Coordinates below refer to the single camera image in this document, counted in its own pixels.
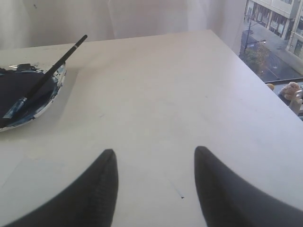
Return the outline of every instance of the teddy bear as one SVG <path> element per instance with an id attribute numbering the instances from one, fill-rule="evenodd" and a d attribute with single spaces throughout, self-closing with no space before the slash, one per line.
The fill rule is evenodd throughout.
<path id="1" fill-rule="evenodd" d="M 291 101 L 295 92 L 301 90 L 300 86 L 296 82 L 290 82 L 279 92 L 285 99 Z"/>

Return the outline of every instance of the street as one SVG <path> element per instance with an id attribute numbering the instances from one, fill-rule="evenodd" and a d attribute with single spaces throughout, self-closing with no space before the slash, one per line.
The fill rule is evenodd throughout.
<path id="1" fill-rule="evenodd" d="M 247 31 L 242 33 L 241 40 L 241 53 L 244 51 L 245 42 L 247 39 Z M 248 43 L 256 42 L 254 38 L 249 36 Z M 252 47 L 248 47 L 253 50 L 257 50 L 261 43 L 254 44 Z M 269 55 L 266 59 L 266 67 L 262 70 L 261 79 L 264 82 L 274 81 L 274 80 L 282 80 L 282 79 L 294 79 L 294 78 L 302 78 L 303 76 L 295 71 L 292 67 L 290 67 L 287 63 L 278 58 L 275 54 L 273 54 L 270 50 Z"/>

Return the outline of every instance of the white table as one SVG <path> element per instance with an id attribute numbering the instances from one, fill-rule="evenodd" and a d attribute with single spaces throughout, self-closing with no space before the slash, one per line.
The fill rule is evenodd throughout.
<path id="1" fill-rule="evenodd" d="M 55 62 L 70 46 L 1 51 L 0 62 Z M 303 210 L 303 123 L 211 31 L 84 43 L 67 68 L 44 115 L 0 134 L 0 226 L 54 197 L 106 148 L 118 159 L 114 227 L 205 226 L 199 145 Z"/>

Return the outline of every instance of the sheer curtain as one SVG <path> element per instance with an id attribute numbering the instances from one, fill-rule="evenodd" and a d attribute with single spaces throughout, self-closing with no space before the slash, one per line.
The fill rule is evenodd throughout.
<path id="1" fill-rule="evenodd" d="M 240 50 L 245 0 L 1 0 L 0 49 L 212 29 Z"/>

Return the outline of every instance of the building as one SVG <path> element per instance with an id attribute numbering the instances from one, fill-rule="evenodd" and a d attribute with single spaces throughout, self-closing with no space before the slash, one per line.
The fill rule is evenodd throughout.
<path id="1" fill-rule="evenodd" d="M 301 1 L 287 50 L 303 59 L 303 1 Z"/>
<path id="2" fill-rule="evenodd" d="M 246 15 L 284 40 L 291 36 L 300 0 L 248 0 Z"/>

